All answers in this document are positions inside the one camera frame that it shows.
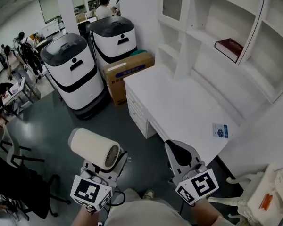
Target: blue and white card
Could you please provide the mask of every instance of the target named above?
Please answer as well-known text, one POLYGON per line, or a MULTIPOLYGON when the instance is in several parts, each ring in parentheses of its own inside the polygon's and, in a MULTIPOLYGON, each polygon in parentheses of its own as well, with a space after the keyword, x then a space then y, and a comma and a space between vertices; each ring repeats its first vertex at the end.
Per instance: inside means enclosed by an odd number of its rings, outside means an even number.
POLYGON ((218 138, 228 138, 227 125, 213 123, 213 136, 218 138))

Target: white chair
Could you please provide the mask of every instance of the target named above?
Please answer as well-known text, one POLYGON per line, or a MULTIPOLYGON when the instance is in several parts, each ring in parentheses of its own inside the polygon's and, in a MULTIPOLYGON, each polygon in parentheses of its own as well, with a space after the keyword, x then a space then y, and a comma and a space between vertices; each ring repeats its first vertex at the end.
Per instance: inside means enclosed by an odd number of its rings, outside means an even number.
POLYGON ((247 174, 228 183, 235 184, 248 181, 248 185, 240 197, 215 198, 210 197, 209 202, 218 202, 225 205, 237 206, 238 213, 252 226, 277 226, 283 218, 283 169, 274 171, 269 165, 265 172, 247 174), (273 196, 267 211, 260 209, 266 194, 273 196))
POLYGON ((6 162, 12 167, 19 167, 22 165, 23 160, 26 161, 38 161, 44 162, 43 159, 25 157, 22 153, 22 150, 31 151, 30 148, 19 146, 17 140, 12 138, 6 125, 3 125, 3 137, 0 143, 0 148, 7 153, 6 162), (11 146, 9 150, 7 150, 3 145, 6 144, 11 146))

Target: office chair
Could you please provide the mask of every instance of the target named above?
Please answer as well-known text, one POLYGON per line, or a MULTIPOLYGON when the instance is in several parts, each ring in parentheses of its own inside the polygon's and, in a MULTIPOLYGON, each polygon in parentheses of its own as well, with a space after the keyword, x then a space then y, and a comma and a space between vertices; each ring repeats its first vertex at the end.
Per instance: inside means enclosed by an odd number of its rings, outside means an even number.
POLYGON ((57 217, 58 214, 51 210, 50 198, 71 204, 70 200, 50 194, 50 186, 54 179, 59 179, 59 176, 53 175, 48 182, 45 182, 36 171, 25 166, 12 167, 0 158, 0 194, 16 201, 17 209, 27 220, 29 220, 28 212, 34 212, 45 219, 49 211, 52 216, 57 217), (19 202, 25 204, 27 209, 23 209, 19 202))
POLYGON ((44 162, 43 159, 31 158, 23 156, 22 150, 31 151, 30 148, 20 146, 16 138, 12 138, 6 125, 3 125, 3 137, 0 143, 0 148, 7 153, 6 162, 12 167, 19 167, 22 165, 23 160, 44 162), (8 150, 3 145, 11 146, 8 150))

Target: white shirt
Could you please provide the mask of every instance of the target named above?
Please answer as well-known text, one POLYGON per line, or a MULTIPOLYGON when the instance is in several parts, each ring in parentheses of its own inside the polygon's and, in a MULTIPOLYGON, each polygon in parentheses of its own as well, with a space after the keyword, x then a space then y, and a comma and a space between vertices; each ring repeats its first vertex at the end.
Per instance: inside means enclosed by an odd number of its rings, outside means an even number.
POLYGON ((14 56, 14 53, 13 51, 10 51, 9 55, 6 57, 6 62, 10 65, 11 70, 16 69, 20 64, 20 61, 16 56, 14 56))
POLYGON ((20 43, 21 43, 21 44, 22 44, 22 43, 26 43, 26 39, 27 39, 27 43, 32 46, 32 48, 34 49, 34 51, 37 51, 37 50, 34 48, 34 46, 35 46, 34 41, 33 41, 30 37, 23 38, 20 43))
MULTIPOLYGON (((191 226, 176 211, 165 204, 150 200, 125 202, 113 207, 105 226, 191 226)), ((219 217, 212 226, 233 226, 219 217)))
POLYGON ((99 6, 96 9, 96 17, 98 17, 98 20, 106 17, 112 17, 113 13, 110 8, 107 6, 99 6))

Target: book cover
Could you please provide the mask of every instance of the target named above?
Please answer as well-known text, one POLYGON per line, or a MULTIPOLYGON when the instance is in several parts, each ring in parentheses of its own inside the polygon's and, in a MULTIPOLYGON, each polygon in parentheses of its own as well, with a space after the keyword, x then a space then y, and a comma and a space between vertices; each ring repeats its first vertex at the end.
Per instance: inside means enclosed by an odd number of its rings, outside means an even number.
POLYGON ((243 51, 243 46, 233 39, 217 41, 215 43, 215 48, 235 63, 243 51))

